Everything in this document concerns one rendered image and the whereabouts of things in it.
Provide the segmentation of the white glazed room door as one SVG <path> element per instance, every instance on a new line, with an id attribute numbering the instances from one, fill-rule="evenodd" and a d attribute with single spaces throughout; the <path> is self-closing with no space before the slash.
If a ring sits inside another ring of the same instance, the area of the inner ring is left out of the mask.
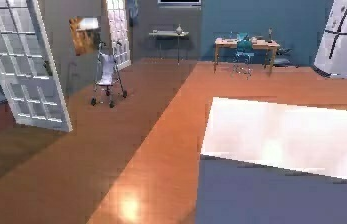
<path id="1" fill-rule="evenodd" d="M 119 69 L 131 65 L 125 0 L 106 0 L 112 52 Z"/>
<path id="2" fill-rule="evenodd" d="M 0 86 L 21 125 L 72 125 L 38 0 L 0 0 Z"/>

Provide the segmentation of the teal desk chair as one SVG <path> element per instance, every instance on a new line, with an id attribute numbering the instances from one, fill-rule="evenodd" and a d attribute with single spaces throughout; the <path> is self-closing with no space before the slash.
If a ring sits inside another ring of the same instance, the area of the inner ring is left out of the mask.
<path id="1" fill-rule="evenodd" d="M 233 71 L 251 77 L 251 62 L 254 57 L 253 44 L 247 33 L 238 33 L 233 59 Z"/>

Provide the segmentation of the wooden desk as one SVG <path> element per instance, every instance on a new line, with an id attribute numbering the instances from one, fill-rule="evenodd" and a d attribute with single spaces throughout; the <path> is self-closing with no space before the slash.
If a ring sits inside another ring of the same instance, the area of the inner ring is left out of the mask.
<path id="1" fill-rule="evenodd" d="M 214 61 L 213 61 L 213 71 L 216 71 L 219 62 L 219 50 L 221 48 L 235 48 L 248 52 L 249 50 L 266 50 L 271 53 L 271 56 L 264 62 L 264 67 L 269 68 L 269 72 L 272 72 L 274 67 L 274 60 L 276 58 L 276 53 L 280 48 L 280 45 L 274 41 L 266 40 L 238 40 L 231 38 L 216 38 L 214 42 Z"/>

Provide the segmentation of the grey side table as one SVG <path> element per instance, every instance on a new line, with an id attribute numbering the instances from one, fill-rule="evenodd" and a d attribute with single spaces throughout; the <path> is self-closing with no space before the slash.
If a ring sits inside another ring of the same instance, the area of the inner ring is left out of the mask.
<path id="1" fill-rule="evenodd" d="M 176 31 L 161 31 L 156 30 L 152 31 L 148 35 L 151 37 L 174 37 L 177 39 L 177 64 L 180 64 L 180 38 L 187 37 L 190 34 L 188 31 L 182 31 L 181 33 L 177 33 Z"/>

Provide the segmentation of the dark grey office chair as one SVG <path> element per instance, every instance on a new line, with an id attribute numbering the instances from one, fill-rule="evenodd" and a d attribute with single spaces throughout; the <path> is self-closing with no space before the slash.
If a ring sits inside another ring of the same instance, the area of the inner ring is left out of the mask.
<path id="1" fill-rule="evenodd" d="M 274 67 L 289 67 L 298 65 L 292 62 L 292 49 L 291 48 L 278 48 L 273 63 Z"/>

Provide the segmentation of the white refrigerator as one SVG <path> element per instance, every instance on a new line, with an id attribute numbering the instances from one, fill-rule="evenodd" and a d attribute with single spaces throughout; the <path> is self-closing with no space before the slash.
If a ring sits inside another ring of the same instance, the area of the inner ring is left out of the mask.
<path id="1" fill-rule="evenodd" d="M 314 60 L 314 67 L 333 78 L 347 78 L 347 35 L 340 35 L 333 53 L 329 59 L 334 39 L 332 31 L 336 31 L 343 12 L 341 8 L 347 5 L 347 0 L 334 0 L 321 41 Z M 347 17 L 343 24 L 343 33 L 347 33 Z"/>

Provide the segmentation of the black wall television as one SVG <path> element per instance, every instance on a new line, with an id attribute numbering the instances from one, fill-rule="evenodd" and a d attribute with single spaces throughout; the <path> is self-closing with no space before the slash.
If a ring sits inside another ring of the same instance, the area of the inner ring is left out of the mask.
<path id="1" fill-rule="evenodd" d="M 157 0 L 160 5 L 167 6 L 201 6 L 202 0 Z"/>

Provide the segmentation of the orange framed wall picture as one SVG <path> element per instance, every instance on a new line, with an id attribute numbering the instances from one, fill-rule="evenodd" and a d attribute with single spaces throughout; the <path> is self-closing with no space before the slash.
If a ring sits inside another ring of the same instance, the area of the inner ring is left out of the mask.
<path id="1" fill-rule="evenodd" d="M 81 56 L 98 49 L 100 43 L 100 26 L 97 17 L 73 17 L 69 26 L 75 54 Z"/>

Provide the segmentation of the white folding stroller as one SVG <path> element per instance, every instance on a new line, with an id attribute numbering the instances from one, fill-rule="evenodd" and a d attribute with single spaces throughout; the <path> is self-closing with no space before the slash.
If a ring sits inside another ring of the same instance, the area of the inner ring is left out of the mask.
<path id="1" fill-rule="evenodd" d="M 103 41 L 100 41 L 98 44 L 97 67 L 93 83 L 93 95 L 90 104 L 92 106 L 98 104 L 98 92 L 104 91 L 105 95 L 109 98 L 109 107 L 113 108 L 115 106 L 112 96 L 112 88 L 114 87 L 114 85 L 120 85 L 123 98 L 126 98 L 128 96 L 128 92 L 122 84 L 116 54 L 104 53 L 103 48 L 105 46 L 106 43 Z"/>

